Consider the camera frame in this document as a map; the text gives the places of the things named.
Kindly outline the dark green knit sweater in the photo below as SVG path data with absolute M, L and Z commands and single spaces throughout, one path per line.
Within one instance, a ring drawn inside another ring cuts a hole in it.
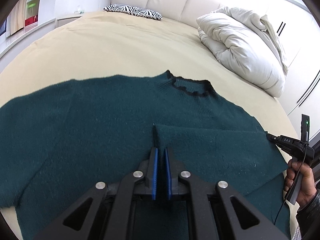
M 1 207 L 32 239 L 99 181 L 115 183 L 152 147 L 203 180 L 225 180 L 277 227 L 286 163 L 259 122 L 209 81 L 156 77 L 70 80 L 1 107 Z

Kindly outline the white folded duvet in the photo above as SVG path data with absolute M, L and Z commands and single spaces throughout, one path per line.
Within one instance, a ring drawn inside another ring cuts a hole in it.
M 220 64 L 270 96 L 282 95 L 288 65 L 267 15 L 224 7 L 198 17 L 196 23 L 201 42 Z

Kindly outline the beige bed with sheet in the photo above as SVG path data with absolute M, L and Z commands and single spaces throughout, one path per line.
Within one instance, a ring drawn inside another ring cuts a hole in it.
M 33 42 L 1 72 L 1 107 L 10 100 L 70 80 L 112 76 L 209 81 L 227 101 L 254 117 L 265 133 L 295 136 L 279 101 L 218 63 L 195 28 L 112 12 L 94 12 Z M 289 209 L 291 236 L 295 212 Z

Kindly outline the zebra print pillow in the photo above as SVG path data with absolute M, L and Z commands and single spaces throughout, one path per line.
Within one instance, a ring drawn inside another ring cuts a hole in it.
M 156 11 L 150 9 L 144 9 L 136 6 L 131 5 L 124 5 L 124 4 L 111 4 L 103 8 L 105 12 L 120 12 L 132 16 L 148 18 L 152 20 L 161 21 L 163 16 Z

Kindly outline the white bedside table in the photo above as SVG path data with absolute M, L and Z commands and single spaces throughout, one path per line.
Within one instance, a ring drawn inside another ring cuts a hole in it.
M 72 15 L 67 15 L 67 16 L 62 16 L 60 18 L 56 19 L 56 27 L 59 28 L 65 24 L 68 24 L 70 22 L 73 22 L 74 20 L 79 19 L 82 16 L 82 14 L 72 14 Z

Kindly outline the red box on shelf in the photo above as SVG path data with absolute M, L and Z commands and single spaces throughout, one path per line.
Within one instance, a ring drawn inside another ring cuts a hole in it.
M 24 22 L 24 26 L 29 26 L 33 23 L 36 23 L 38 21 L 38 15 L 35 15 L 35 16 L 31 16 L 27 19 L 25 19 L 25 22 Z

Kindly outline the beige curtain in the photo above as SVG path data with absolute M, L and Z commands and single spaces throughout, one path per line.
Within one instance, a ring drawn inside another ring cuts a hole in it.
M 19 0 L 7 17 L 7 37 L 24 28 L 26 2 L 27 0 Z

